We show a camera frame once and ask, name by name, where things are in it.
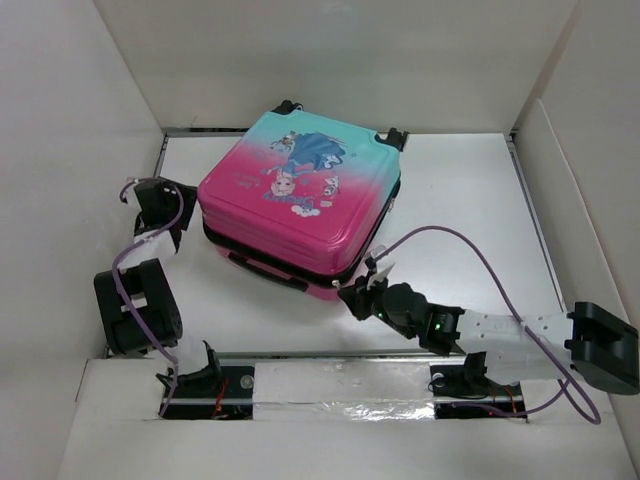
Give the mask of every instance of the red wire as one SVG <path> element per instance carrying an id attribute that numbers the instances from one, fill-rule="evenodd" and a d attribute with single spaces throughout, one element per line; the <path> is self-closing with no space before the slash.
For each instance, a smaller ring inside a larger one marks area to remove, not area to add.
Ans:
<path id="1" fill-rule="evenodd" d="M 216 409 L 213 411 L 213 417 L 211 417 L 211 418 L 216 418 L 216 415 L 218 414 L 218 412 L 222 410 L 222 407 L 220 406 L 220 402 L 224 398 L 224 392 L 227 390 L 227 385 L 229 385 L 229 379 L 228 378 L 225 379 L 224 383 L 222 384 L 222 391 L 220 392 L 220 394 L 216 398 Z"/>

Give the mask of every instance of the white wall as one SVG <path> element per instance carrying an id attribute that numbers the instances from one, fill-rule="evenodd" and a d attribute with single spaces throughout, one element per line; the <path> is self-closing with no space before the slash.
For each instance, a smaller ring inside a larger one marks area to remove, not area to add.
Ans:
<path id="1" fill-rule="evenodd" d="M 640 4 L 582 0 L 549 83 L 517 137 L 568 303 L 640 327 Z M 636 469 L 640 400 L 614 398 Z"/>
<path id="2" fill-rule="evenodd" d="M 95 0 L 162 126 L 508 132 L 576 0 Z"/>
<path id="3" fill-rule="evenodd" d="M 132 228 L 118 187 L 162 136 L 90 0 L 0 1 L 0 71 L 0 477 L 42 480 L 104 344 L 92 279 Z"/>

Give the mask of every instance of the hard shell suitcase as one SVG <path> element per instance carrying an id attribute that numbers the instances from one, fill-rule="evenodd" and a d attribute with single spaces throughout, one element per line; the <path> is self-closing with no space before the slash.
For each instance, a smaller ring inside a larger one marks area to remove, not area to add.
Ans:
<path id="1" fill-rule="evenodd" d="M 407 135 L 381 138 L 285 101 L 200 183 L 205 234 L 243 268 L 335 299 L 398 193 Z"/>

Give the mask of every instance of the cable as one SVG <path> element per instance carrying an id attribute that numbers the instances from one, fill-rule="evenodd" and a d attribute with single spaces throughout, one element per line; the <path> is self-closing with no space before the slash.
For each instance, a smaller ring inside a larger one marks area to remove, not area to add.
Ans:
<path id="1" fill-rule="evenodd" d="M 216 418 L 216 415 L 218 414 L 218 412 L 222 410 L 222 407 L 220 406 L 220 402 L 222 402 L 222 399 L 224 398 L 224 393 L 227 391 L 227 385 L 229 385 L 228 378 L 225 379 L 224 383 L 222 384 L 222 391 L 216 398 L 216 408 L 213 411 L 213 416 L 211 417 L 212 419 Z"/>
<path id="2" fill-rule="evenodd" d="M 513 393 L 511 393 L 511 389 L 509 387 L 506 387 L 506 386 L 504 387 L 504 389 L 507 392 L 507 394 L 509 395 L 509 398 L 511 399 L 511 408 L 513 409 L 513 413 L 517 413 L 518 409 L 516 408 L 516 401 L 513 399 Z"/>
<path id="3" fill-rule="evenodd" d="M 383 257 L 386 257 L 387 255 L 389 255 L 391 252 L 393 252 L 396 248 L 398 248 L 400 245 L 402 245 L 404 242 L 409 240 L 414 235 L 416 235 L 416 234 L 418 234 L 420 232 L 426 232 L 426 231 L 429 231 L 429 230 L 436 230 L 436 231 L 445 232 L 445 233 L 449 233 L 451 235 L 454 235 L 454 236 L 458 237 L 460 240 L 462 240 L 463 242 L 465 242 L 474 251 L 474 253 L 478 256 L 480 261 L 484 264 L 485 268 L 489 272 L 489 275 L 491 275 L 491 278 L 493 279 L 493 282 L 496 284 L 496 287 L 498 287 L 498 291 L 500 292 L 500 295 L 502 296 L 502 299 L 504 300 L 504 303 L 507 305 L 507 308 L 511 312 L 511 315 L 513 315 L 513 317 L 516 319 L 516 321 L 524 328 L 524 331 L 526 332 L 526 334 L 529 335 L 531 340 L 533 340 L 533 342 L 544 352 L 544 354 L 549 358 L 551 363 L 553 363 L 556 366 L 556 368 L 558 370 L 560 370 L 562 375 L 564 375 L 564 377 L 567 379 L 567 382 L 565 384 L 562 384 L 562 388 L 561 388 L 560 392 L 558 392 L 557 397 L 559 398 L 560 395 L 562 395 L 564 393 L 564 395 L 567 397 L 567 399 L 569 400 L 571 405 L 575 408 L 575 410 L 585 420 L 587 420 L 588 422 L 590 422 L 590 423 L 592 423 L 594 425 L 600 425 L 600 423 L 602 423 L 602 418 L 600 417 L 600 412 L 598 412 L 598 409 L 597 409 L 596 405 L 593 403 L 593 400 L 591 400 L 591 398 L 589 397 L 589 394 L 584 390 L 584 388 L 582 388 L 582 386 L 574 378 L 574 376 L 571 374 L 571 372 L 569 372 L 569 370 L 560 362 L 560 360 L 558 360 L 558 358 L 554 355 L 554 353 L 527 326 L 527 324 L 525 323 L 525 321 L 522 318 L 522 316 L 520 316 L 520 314 L 518 313 L 516 308 L 513 306 L 513 303 L 511 302 L 511 299 L 507 295 L 507 292 L 504 289 L 504 286 L 502 285 L 502 282 L 500 281 L 500 279 L 496 275 L 496 272 L 493 270 L 493 267 L 489 264 L 489 261 L 486 259 L 486 257 L 480 251 L 480 249 L 471 240 L 469 240 L 466 236 L 464 236 L 462 233 L 460 233 L 460 232 L 458 232 L 456 230 L 453 230 L 451 228 L 442 227 L 442 226 L 439 226 L 439 225 L 427 225 L 427 226 L 424 226 L 424 227 L 419 227 L 419 228 L 416 228 L 416 229 L 410 231 L 404 237 L 402 237 L 400 240 L 398 240 L 393 245 L 391 245 L 389 248 L 384 250 L 380 255 L 378 255 L 376 257 L 376 260 L 379 260 L 379 259 L 381 259 Z M 586 402 L 587 406 L 591 410 L 591 413 L 593 415 L 592 417 L 590 417 L 584 410 L 582 410 L 581 408 L 578 407 L 578 405 L 575 402 L 575 400 L 571 397 L 571 395 L 567 391 L 567 386 L 568 385 L 571 385 L 573 388 L 575 388 L 576 391 L 578 392 L 578 394 L 580 394 L 580 396 L 584 399 L 584 401 Z M 545 403 L 542 407 L 547 408 L 552 403 L 554 403 L 556 400 L 557 400 L 557 398 L 554 397 L 554 399 L 552 399 L 552 401 L 549 401 L 549 402 Z M 486 408 L 487 407 L 487 406 L 482 405 L 482 404 L 471 404 L 471 405 L 467 404 L 466 406 L 477 406 L 479 408 Z M 540 410 L 542 410 L 544 408 L 537 407 L 537 408 L 534 408 L 534 409 L 532 409 L 531 411 L 528 411 L 528 412 L 518 412 L 517 415 L 516 414 L 509 414 L 508 416 L 523 416 L 523 415 L 527 415 L 527 414 L 530 414 L 530 413 L 539 412 Z"/>
<path id="4" fill-rule="evenodd" d="M 149 180 L 155 180 L 155 179 L 143 178 L 143 179 L 138 179 L 138 180 L 134 180 L 134 181 L 128 182 L 127 185 L 125 185 L 125 187 L 120 191 L 120 195 L 119 195 L 120 199 L 123 198 L 124 192 L 131 185 L 134 185 L 134 184 L 140 183 L 140 182 L 146 182 L 146 181 L 149 181 Z M 148 237 L 146 237 L 146 238 L 144 238 L 142 240 L 138 240 L 133 245 L 130 245 L 127 248 L 125 248 L 122 252 L 120 252 L 116 256 L 116 258 L 113 260 L 113 263 L 111 264 L 111 275 L 113 276 L 113 281 L 116 284 L 116 290 L 118 291 L 118 294 L 122 298 L 122 301 L 124 302 L 126 307 L 129 309 L 129 312 L 131 312 L 131 315 L 133 315 L 133 318 L 135 319 L 135 321 L 137 322 L 138 326 L 143 331 L 143 333 L 147 336 L 147 338 L 149 339 L 151 344 L 167 360 L 169 360 L 169 362 L 171 362 L 171 364 L 173 366 L 173 379 L 171 381 L 171 387 L 169 388 L 169 393 L 167 394 L 167 398 L 165 400 L 165 403 L 162 406 L 162 409 L 160 410 L 160 416 L 161 417 L 164 416 L 165 412 L 167 411 L 167 408 L 169 407 L 169 402 L 173 398 L 173 395 L 175 394 L 176 388 L 178 386 L 178 359 L 176 357 L 174 357 L 173 355 L 171 355 L 164 348 L 164 346 L 160 343 L 160 341 L 153 334 L 151 329 L 147 326 L 147 324 L 145 323 L 144 319 L 142 318 L 142 316 L 140 315 L 140 313 L 138 312 L 136 307 L 133 305 L 133 302 L 131 301 L 131 297 L 129 297 L 129 294 L 127 293 L 126 289 L 124 288 L 124 285 L 122 284 L 122 279 L 120 278 L 120 272 L 118 271 L 118 265 L 120 263 L 122 263 L 122 261 L 127 257 L 127 255 L 129 255 L 131 252 L 133 252 L 136 248 L 140 247 L 141 245 L 143 245 L 146 242 L 149 242 L 149 241 L 153 240 L 158 235 L 160 235 L 163 232 L 166 232 L 171 227 L 173 227 L 176 223 L 178 223 L 178 221 L 182 217 L 182 212 L 184 211 L 184 198 L 182 197 L 182 193 L 180 193 L 180 190 L 177 187 L 174 187 L 173 191 L 178 196 L 178 201 L 179 201 L 178 213 L 176 213 L 176 216 L 173 217 L 173 219 L 169 223 L 167 223 L 165 226 L 159 228 L 158 230 L 153 232 Z"/>

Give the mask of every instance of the cartoon print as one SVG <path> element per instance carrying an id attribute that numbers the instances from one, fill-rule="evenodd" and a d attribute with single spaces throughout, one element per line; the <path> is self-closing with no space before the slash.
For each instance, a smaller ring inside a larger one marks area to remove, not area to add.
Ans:
<path id="1" fill-rule="evenodd" d="M 276 165 L 269 169 L 267 173 L 271 173 L 273 170 L 280 170 L 282 173 L 287 173 L 295 178 L 304 173 L 331 170 L 336 165 L 343 163 L 342 155 L 346 153 L 341 147 L 342 142 L 340 140 L 320 132 L 302 134 L 291 132 L 274 143 L 282 143 L 290 149 L 291 142 L 293 142 L 293 150 L 289 154 L 287 163 Z"/>
<path id="2" fill-rule="evenodd" d="M 322 191 L 323 197 L 333 198 L 336 193 L 340 193 L 338 177 L 326 178 L 325 182 L 327 182 L 327 185 L 325 185 L 324 190 Z"/>
<path id="3" fill-rule="evenodd" d="M 284 201 L 296 203 L 291 211 L 301 217 L 316 217 L 321 211 L 313 206 L 313 197 L 296 197 L 293 194 L 296 182 L 300 185 L 308 183 L 300 175 L 316 173 L 323 170 L 333 170 L 336 165 L 343 163 L 342 156 L 346 154 L 344 143 L 324 133 L 296 133 L 293 130 L 280 140 L 271 143 L 271 149 L 283 147 L 278 151 L 289 151 L 286 163 L 276 165 L 261 173 L 269 175 L 276 171 L 276 179 L 271 183 L 271 191 L 263 195 L 269 201 Z M 326 185 L 322 189 L 320 207 L 331 207 L 336 194 L 340 193 L 338 176 L 325 179 Z"/>
<path id="4" fill-rule="evenodd" d="M 295 138 L 296 138 L 296 132 L 291 130 L 291 133 L 289 133 L 288 135 L 285 135 L 280 140 L 276 142 L 271 142 L 271 148 L 273 149 L 273 148 L 276 148 L 278 145 L 282 145 L 287 150 L 291 151 L 291 145 L 293 145 L 293 141 L 295 140 Z"/>
<path id="5" fill-rule="evenodd" d="M 271 192 L 277 197 L 291 195 L 296 188 L 293 176 L 286 172 L 277 171 L 276 179 L 271 184 Z"/>
<path id="6" fill-rule="evenodd" d="M 291 211 L 300 215 L 301 217 L 317 217 L 320 215 L 320 210 L 317 208 L 309 208 L 307 206 L 294 205 L 291 207 Z"/>

